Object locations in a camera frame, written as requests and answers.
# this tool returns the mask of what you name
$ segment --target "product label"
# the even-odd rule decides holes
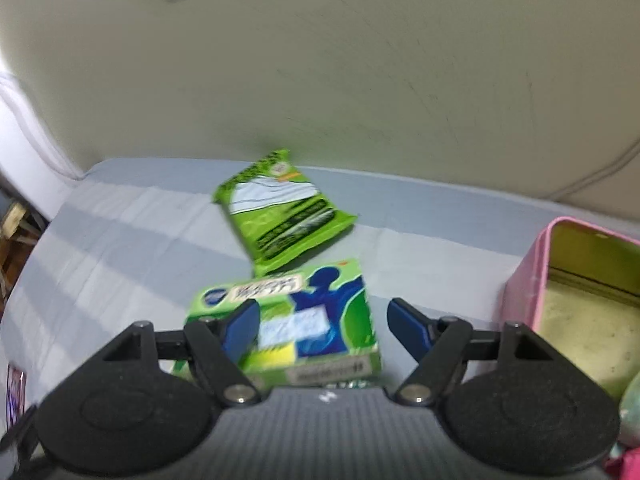
[[[258,348],[273,346],[318,337],[330,329],[324,305],[306,308],[291,316],[278,316],[260,323]]]
[[[315,365],[302,365],[286,370],[289,384],[304,386],[306,384],[325,384],[357,377],[371,375],[371,360],[368,355],[350,356],[337,362],[326,362]]]
[[[299,292],[304,287],[302,274],[290,274],[278,278],[268,278],[259,282],[237,285],[229,291],[229,301],[256,300],[268,296],[279,296]]]
[[[9,429],[24,413],[24,389],[27,375],[9,363],[6,372],[6,427]]]

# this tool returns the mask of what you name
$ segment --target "open tin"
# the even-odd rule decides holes
[[[640,371],[640,242],[556,218],[507,282],[500,317],[528,324],[619,399]]]

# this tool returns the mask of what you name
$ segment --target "barcode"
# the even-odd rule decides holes
[[[336,363],[303,365],[287,370],[287,379],[294,386],[323,384],[371,375],[369,356],[353,356]]]

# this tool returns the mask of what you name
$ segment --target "light blue bedsheet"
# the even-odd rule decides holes
[[[28,402],[134,320],[180,328],[200,288],[251,276],[241,244],[210,202],[216,186],[246,165],[126,158],[89,171],[36,246],[0,324],[0,367],[12,361],[27,372]],[[315,261],[360,259],[389,385],[415,365],[386,326],[390,298],[495,327],[505,280],[554,217],[572,214],[640,235],[638,225],[504,193],[352,171],[305,173],[338,207],[359,215],[355,229]]]

